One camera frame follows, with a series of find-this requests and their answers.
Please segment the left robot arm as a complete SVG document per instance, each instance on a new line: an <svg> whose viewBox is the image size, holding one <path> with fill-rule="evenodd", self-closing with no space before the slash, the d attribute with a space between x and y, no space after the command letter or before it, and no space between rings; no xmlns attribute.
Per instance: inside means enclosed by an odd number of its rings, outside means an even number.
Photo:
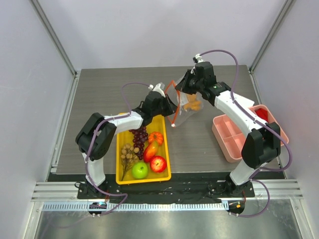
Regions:
<svg viewBox="0 0 319 239"><path fill-rule="evenodd" d="M149 125L156 116L167 117L176 113L177 105L167 94L151 91L140 105L115 116L94 113L84 124L75 142L85 162L83 193L96 199L108 195L103 157L108 152L113 137L119 133Z"/></svg>

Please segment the purple fake grapes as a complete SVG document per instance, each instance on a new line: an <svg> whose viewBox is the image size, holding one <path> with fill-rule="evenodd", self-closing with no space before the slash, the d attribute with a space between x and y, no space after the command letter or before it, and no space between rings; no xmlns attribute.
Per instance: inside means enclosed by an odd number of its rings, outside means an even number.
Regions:
<svg viewBox="0 0 319 239"><path fill-rule="evenodd" d="M133 151L139 160L143 160L144 147L148 140L147 128L141 126L138 129L130 129L129 132L133 134Z"/></svg>

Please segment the tan fake longan bunch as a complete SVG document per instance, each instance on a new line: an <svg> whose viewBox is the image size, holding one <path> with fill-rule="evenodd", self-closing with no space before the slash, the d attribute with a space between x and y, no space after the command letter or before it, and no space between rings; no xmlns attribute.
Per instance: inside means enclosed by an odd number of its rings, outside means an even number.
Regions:
<svg viewBox="0 0 319 239"><path fill-rule="evenodd" d="M124 177L126 173L133 167L133 165L140 159L139 158L139 147L134 147L133 145L126 143L122 147L120 151L120 160L122 164L122 180L124 180Z"/></svg>

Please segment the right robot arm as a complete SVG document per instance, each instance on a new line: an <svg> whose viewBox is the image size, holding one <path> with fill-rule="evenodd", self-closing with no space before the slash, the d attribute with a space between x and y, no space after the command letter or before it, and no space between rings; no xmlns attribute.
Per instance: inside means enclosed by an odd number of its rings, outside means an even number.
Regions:
<svg viewBox="0 0 319 239"><path fill-rule="evenodd" d="M232 197L238 196L260 168L281 153L280 126L276 122L267 123L248 107L241 106L239 101L246 98L236 96L226 83L218 82L210 62L200 62L188 69L175 89L190 95L201 94L245 135L242 160L225 178L225 192Z"/></svg>

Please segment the red fake chili pepper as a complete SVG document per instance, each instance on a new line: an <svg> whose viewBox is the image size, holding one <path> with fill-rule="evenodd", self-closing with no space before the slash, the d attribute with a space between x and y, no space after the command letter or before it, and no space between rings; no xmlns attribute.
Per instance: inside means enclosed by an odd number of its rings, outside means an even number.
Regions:
<svg viewBox="0 0 319 239"><path fill-rule="evenodd" d="M156 155L159 145L156 141L150 143L143 153L143 160L145 163L149 163L151 159Z"/></svg>

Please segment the orange fake pumpkin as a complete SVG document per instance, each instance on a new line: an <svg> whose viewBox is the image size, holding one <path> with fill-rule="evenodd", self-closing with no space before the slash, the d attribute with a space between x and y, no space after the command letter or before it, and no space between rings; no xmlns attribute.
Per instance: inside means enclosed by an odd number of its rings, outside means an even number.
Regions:
<svg viewBox="0 0 319 239"><path fill-rule="evenodd" d="M157 131L150 133L148 136L148 142L156 142L159 146L161 146L164 142L163 134Z"/></svg>

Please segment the clear zip top bag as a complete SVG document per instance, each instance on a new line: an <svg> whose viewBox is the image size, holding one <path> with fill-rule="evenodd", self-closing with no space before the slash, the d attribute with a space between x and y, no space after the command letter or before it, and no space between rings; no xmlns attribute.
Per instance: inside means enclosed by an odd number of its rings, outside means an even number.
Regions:
<svg viewBox="0 0 319 239"><path fill-rule="evenodd" d="M177 81L172 80L165 88L165 93L176 105L174 114L168 116L171 127L177 127L184 123L190 116L203 109L203 102L199 94L186 94L175 89L182 78Z"/></svg>

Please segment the green fake apple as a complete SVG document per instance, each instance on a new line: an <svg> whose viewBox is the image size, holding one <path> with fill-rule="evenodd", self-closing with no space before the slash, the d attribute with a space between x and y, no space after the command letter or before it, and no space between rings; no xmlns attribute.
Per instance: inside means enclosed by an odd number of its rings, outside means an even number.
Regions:
<svg viewBox="0 0 319 239"><path fill-rule="evenodd" d="M148 173L149 173L148 166L144 162L137 162L132 167L132 176L135 179L138 179L138 180L144 179L147 177Z"/></svg>

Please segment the red fake fruit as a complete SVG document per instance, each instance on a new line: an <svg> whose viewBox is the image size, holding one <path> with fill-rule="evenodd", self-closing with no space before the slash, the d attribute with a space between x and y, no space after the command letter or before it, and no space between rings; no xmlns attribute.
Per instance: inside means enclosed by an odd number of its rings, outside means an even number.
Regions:
<svg viewBox="0 0 319 239"><path fill-rule="evenodd" d="M167 162L163 157L156 155L150 160L150 168L154 173L162 173L167 168Z"/></svg>

